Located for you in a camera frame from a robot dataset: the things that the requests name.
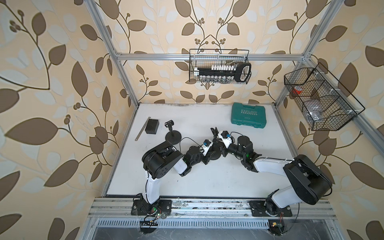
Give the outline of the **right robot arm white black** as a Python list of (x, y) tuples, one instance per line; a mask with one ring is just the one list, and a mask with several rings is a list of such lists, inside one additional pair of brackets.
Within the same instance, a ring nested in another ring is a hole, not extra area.
[(228, 132), (219, 134), (219, 146), (222, 156), (233, 155), (251, 172), (271, 173), (288, 179), (290, 185), (269, 194), (265, 201), (250, 202), (257, 216), (284, 215), (284, 210), (294, 204), (315, 205), (322, 197), (332, 192), (332, 181), (307, 156), (298, 155), (292, 160), (263, 158), (254, 152), (253, 143), (244, 135), (234, 138)]

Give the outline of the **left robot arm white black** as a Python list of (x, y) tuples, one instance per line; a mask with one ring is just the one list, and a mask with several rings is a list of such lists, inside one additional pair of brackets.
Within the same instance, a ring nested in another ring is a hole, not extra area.
[(220, 158), (220, 149), (209, 140), (202, 146), (191, 146), (182, 154), (170, 142), (165, 141), (147, 151), (142, 157), (144, 170), (147, 172), (145, 190), (138, 202), (135, 202), (139, 216), (154, 216), (161, 212), (169, 213), (164, 202), (160, 201), (161, 178), (174, 169), (184, 177), (198, 163), (205, 165)]

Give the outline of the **black microphone stand pole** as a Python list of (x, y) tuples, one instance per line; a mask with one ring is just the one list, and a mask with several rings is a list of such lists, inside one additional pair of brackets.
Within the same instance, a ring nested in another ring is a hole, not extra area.
[(174, 137), (173, 125), (174, 125), (173, 120), (169, 120), (169, 121), (165, 122), (165, 127), (168, 128), (168, 130), (169, 130), (169, 132), (166, 134), (166, 140), (169, 142)]

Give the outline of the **black round stand base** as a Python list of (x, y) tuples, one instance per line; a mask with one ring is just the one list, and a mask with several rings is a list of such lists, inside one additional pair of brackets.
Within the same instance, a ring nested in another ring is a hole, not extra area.
[(165, 139), (172, 145), (176, 145), (181, 141), (182, 135), (179, 131), (172, 130), (166, 134)]

